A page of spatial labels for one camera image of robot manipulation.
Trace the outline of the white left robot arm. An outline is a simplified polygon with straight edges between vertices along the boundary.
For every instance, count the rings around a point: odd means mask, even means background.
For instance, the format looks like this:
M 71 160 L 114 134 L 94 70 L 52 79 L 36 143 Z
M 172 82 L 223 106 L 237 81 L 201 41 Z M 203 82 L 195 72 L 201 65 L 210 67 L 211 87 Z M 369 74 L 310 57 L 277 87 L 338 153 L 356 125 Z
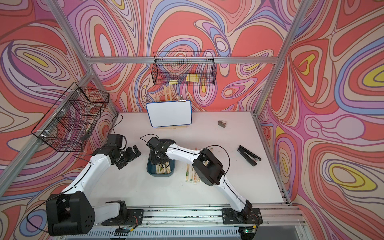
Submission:
M 86 167 L 60 194 L 51 195 L 46 202 L 50 236 L 85 235 L 94 225 L 103 222 L 122 226 L 129 220 L 125 201 L 111 201 L 93 207 L 88 198 L 106 170 L 119 170 L 141 156 L 137 146 L 124 147 L 123 135 L 111 134 L 107 142 L 97 148 Z

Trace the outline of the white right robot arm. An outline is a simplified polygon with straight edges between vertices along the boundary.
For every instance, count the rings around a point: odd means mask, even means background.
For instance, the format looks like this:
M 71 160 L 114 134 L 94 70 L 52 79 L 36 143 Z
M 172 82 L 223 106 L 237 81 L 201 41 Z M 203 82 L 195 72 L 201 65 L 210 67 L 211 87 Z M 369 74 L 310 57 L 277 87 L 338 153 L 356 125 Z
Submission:
M 239 220 L 243 222 L 248 220 L 252 214 L 252 204 L 232 186 L 223 164 L 208 148 L 200 151 L 190 150 L 156 137 L 147 142 L 147 147 L 154 153 L 156 160 L 161 162 L 175 160 L 191 165 L 203 183 L 221 192 Z

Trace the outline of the chopsticks pair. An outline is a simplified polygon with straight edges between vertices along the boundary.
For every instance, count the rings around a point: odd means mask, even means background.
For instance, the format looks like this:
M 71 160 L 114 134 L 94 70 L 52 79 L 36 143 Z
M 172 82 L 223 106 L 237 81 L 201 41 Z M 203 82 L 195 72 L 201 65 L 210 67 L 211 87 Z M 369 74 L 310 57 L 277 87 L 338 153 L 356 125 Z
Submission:
M 189 182 L 190 182 L 191 184 L 193 184 L 193 183 L 194 183 L 194 169 L 193 169 L 192 166 L 190 166 L 189 177 L 190 177 Z
M 186 183 L 188 183 L 190 181 L 190 165 L 187 164 L 187 167 L 186 167 Z

